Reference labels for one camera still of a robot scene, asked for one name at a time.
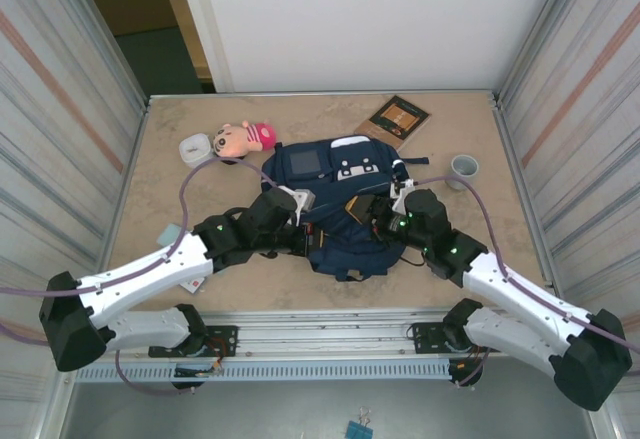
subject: white cup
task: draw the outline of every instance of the white cup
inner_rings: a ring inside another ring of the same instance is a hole
[[[180,157],[192,169],[213,157],[211,141],[202,133],[187,137],[180,143],[179,149]]]
[[[450,175],[464,179],[467,182],[473,182],[480,170],[480,164],[473,157],[461,154],[451,159]],[[464,184],[457,181],[446,181],[449,187],[462,191],[466,189]]]

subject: book cover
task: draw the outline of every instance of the book cover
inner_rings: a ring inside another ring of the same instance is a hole
[[[401,97],[393,96],[378,112],[356,127],[355,133],[379,139],[399,151],[428,119],[429,113]]]

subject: gray cup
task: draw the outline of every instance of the gray cup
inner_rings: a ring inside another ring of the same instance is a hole
[[[473,182],[480,170],[480,164],[473,157],[461,154],[451,160],[450,175],[464,179],[467,182]],[[466,189],[464,184],[456,181],[446,181],[447,184],[458,191]]]

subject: white panel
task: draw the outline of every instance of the white panel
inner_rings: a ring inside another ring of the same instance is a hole
[[[493,88],[544,1],[189,0],[236,92]]]

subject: marble pattern surface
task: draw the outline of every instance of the marble pattern surface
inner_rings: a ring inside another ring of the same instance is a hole
[[[480,163],[477,189],[486,201],[507,263],[541,284],[542,278],[518,195],[484,93],[402,94],[432,114],[401,151],[405,157],[429,156],[431,165],[409,166],[415,179],[447,172],[451,158],[466,153]],[[285,144],[337,137],[381,107],[391,95],[302,95],[157,98],[152,101],[140,154],[132,178],[111,267],[157,249],[157,237],[181,218],[177,194],[189,169],[178,144],[199,132],[215,134],[226,123],[268,121]],[[252,153],[261,165],[270,152]],[[447,206],[454,227],[488,244],[478,205],[468,192],[445,184],[433,190]],[[259,179],[241,166],[214,164],[202,170],[187,189],[189,225],[233,206],[248,206],[259,193]],[[419,260],[416,251],[405,257]],[[248,264],[207,279],[192,295],[174,287],[144,303],[143,309],[193,303],[198,310],[276,310],[351,307],[451,306],[470,296],[435,277],[427,268],[399,262],[386,277],[364,283],[338,283],[311,271],[302,258],[254,256]]]

